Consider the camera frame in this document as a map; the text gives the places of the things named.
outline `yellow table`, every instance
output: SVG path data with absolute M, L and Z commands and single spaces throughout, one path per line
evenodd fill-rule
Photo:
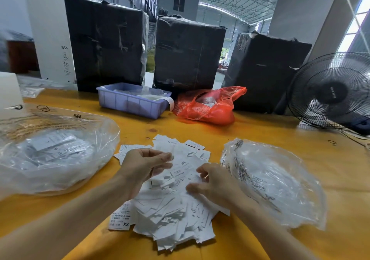
M 329 208 L 326 231 L 303 226 L 293 230 L 294 236 L 322 259 L 370 258 L 370 155 L 364 147 L 335 132 L 298 129 L 294 117 L 235 113 L 233 125 L 220 127 L 180 119 L 168 111 L 157 120 L 146 119 L 101 108 L 97 100 L 97 94 L 46 90 L 26 102 L 108 116 L 121 128 L 120 144 L 151 144 L 158 133 L 181 142 L 191 139 L 211 151 L 211 162 L 219 162 L 222 144 L 236 137 L 285 148 L 302 158 L 310 173 L 321 181 Z M 1 201 L 0 236 L 107 181 L 118 168 L 118 160 L 112 158 L 85 186 L 62 196 L 15 195 Z M 158 253 L 155 242 L 132 230 L 108 231 L 108 221 L 109 218 L 101 223 L 65 260 L 268 259 L 257 239 L 233 215 L 217 214 L 214 218 L 215 240 L 201 246 L 190 241 L 171 254 Z

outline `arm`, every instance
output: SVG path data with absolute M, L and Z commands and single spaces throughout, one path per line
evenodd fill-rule
M 203 164 L 197 172 L 206 178 L 207 183 L 191 183 L 187 191 L 203 194 L 212 202 L 234 212 L 255 235 L 271 260 L 317 259 L 272 220 L 257 202 L 247 197 L 226 169 L 218 164 Z
M 170 153 L 129 151 L 117 174 L 103 185 L 0 239 L 0 259 L 60 260 L 124 202 L 151 174 L 170 168 Z

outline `left hand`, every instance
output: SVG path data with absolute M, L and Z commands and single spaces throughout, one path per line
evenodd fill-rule
M 125 186 L 129 187 L 128 199 L 131 200 L 139 193 L 143 182 L 151 176 L 160 174 L 164 169 L 172 167 L 171 153 L 153 149 L 134 149 L 128 151 L 121 168 L 116 173 Z

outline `tape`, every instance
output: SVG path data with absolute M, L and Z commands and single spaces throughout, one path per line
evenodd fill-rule
M 175 102 L 173 101 L 173 99 L 169 96 L 164 96 L 164 97 L 156 99 L 155 101 L 161 100 L 161 99 L 164 99 L 169 103 L 169 110 L 172 111 L 173 108 L 175 107 Z

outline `red plastic bag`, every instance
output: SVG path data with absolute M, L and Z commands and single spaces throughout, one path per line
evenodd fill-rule
M 195 121 L 228 125 L 235 121 L 233 102 L 247 92 L 245 87 L 199 89 L 179 94 L 173 113 Z

